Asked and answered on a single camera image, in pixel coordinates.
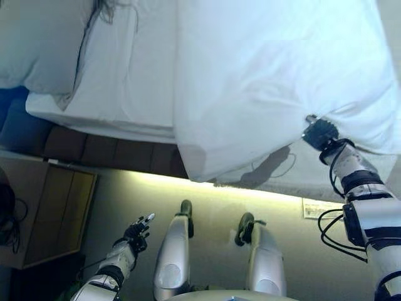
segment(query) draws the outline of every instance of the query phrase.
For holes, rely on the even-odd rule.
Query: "wooden cabinet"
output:
[[[0,168],[28,205],[19,251],[0,246],[0,264],[22,269],[79,251],[96,175],[21,159],[0,158]]]

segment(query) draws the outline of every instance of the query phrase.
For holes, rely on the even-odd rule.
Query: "white duvet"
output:
[[[373,0],[131,0],[97,20],[81,83],[62,112],[51,95],[27,110],[71,128],[176,142],[206,181],[291,144],[316,114],[379,154],[401,153],[400,96]]]
[[[309,114],[399,154],[400,95],[372,0],[179,3],[174,130],[205,181],[298,140]]]

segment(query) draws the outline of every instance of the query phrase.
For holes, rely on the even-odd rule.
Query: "pillow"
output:
[[[376,1],[178,0],[174,130],[206,181],[301,138],[309,114],[401,153],[400,94]]]
[[[95,0],[2,0],[0,88],[72,92],[94,8]]]

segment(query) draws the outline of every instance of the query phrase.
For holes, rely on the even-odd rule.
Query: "black joint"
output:
[[[118,284],[118,287],[121,288],[124,282],[124,276],[121,272],[121,269],[116,267],[115,265],[107,265],[101,268],[96,272],[96,275],[107,275],[112,277]]]
[[[341,180],[341,186],[343,186],[344,194],[347,194],[355,187],[366,184],[383,184],[383,182],[377,173],[366,170],[355,171]]]
[[[365,246],[362,229],[353,204],[343,206],[345,231],[350,243],[355,246]]]

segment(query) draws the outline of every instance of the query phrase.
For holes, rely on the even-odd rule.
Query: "black cable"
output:
[[[325,215],[327,215],[328,213],[338,212],[338,211],[342,211],[342,209],[332,209],[332,210],[328,210],[328,211],[325,211],[324,213],[322,213],[322,214],[319,216],[319,218],[318,218],[318,227],[319,227],[320,233],[323,232],[323,228],[321,227],[321,220],[323,219],[323,217],[324,217]],[[356,247],[354,247],[354,246],[343,245],[342,243],[339,243],[339,242],[333,240],[332,238],[330,238],[327,234],[325,234],[325,238],[327,238],[327,240],[331,241],[332,243],[334,243],[334,244],[336,244],[337,246],[340,246],[340,247],[342,247],[342,248],[344,248],[344,249],[349,249],[349,250],[354,250],[354,251],[359,251],[359,252],[366,252],[366,250],[363,249],[363,248],[356,248]]]
[[[336,182],[335,180],[333,180],[333,169],[334,169],[334,165],[337,162],[338,157],[340,156],[340,154],[342,153],[343,149],[345,148],[345,145],[343,146],[343,148],[337,153],[337,155],[334,157],[333,162],[330,165],[330,171],[329,171],[329,177],[330,177],[330,183],[331,186],[333,187],[333,190],[335,193],[337,193],[339,196],[341,196],[343,199],[345,199],[345,195],[343,193],[341,193],[337,187],[336,187]]]
[[[339,210],[340,210],[340,209],[333,209],[333,210],[328,210],[328,211],[329,211],[329,212],[333,212],[333,211],[339,211]],[[324,212],[324,213],[322,213],[322,214],[320,215],[319,219],[321,220],[321,218],[322,218],[325,214],[327,214],[327,213],[328,213],[327,211]],[[356,259],[358,259],[358,260],[361,260],[361,261],[367,263],[368,260],[367,260],[366,258],[363,258],[363,257],[361,257],[361,256],[358,256],[358,255],[356,255],[356,254],[354,254],[354,253],[348,252],[348,251],[346,251],[346,250],[344,250],[344,249],[341,249],[341,248],[337,247],[336,245],[332,245],[331,243],[328,243],[327,241],[325,241],[326,232],[327,232],[337,221],[339,221],[340,219],[342,219],[342,217],[343,217],[343,215],[341,214],[341,215],[337,216],[333,221],[331,221],[331,222],[327,225],[327,227],[321,232],[320,239],[322,240],[322,242],[323,242],[325,245],[327,245],[327,246],[329,246],[329,247],[331,247],[331,248],[333,248],[333,249],[335,249],[335,250],[337,250],[337,251],[340,251],[340,252],[342,252],[342,253],[344,253],[344,254],[346,254],[346,255],[352,256],[352,257],[354,257],[354,258],[356,258]]]
[[[292,170],[292,168],[294,167],[294,165],[296,163],[296,154],[288,154],[288,156],[293,156],[293,158],[294,158],[294,161],[291,163],[290,167],[287,168],[286,171],[284,171],[283,173],[279,174],[278,176],[270,177],[270,179],[276,179],[278,177],[285,176],[290,170]]]
[[[17,222],[18,223],[20,223],[20,222],[22,222],[26,217],[27,217],[27,215],[28,215],[28,204],[26,204],[26,201],[24,201],[23,199],[15,199],[16,201],[19,201],[21,204],[23,204],[24,205],[24,207],[25,207],[25,213],[24,213],[24,216],[21,218],[21,219],[17,219]]]
[[[87,268],[90,268],[90,267],[92,267],[92,266],[94,266],[94,265],[96,265],[96,264],[102,262],[103,260],[106,260],[106,257],[105,257],[105,258],[102,258],[101,260],[98,260],[98,261],[96,261],[96,262],[94,262],[94,263],[91,263],[90,265],[87,265],[87,266],[85,266],[85,267],[83,267],[83,268],[80,268],[80,272],[82,272],[83,270],[86,270]]]

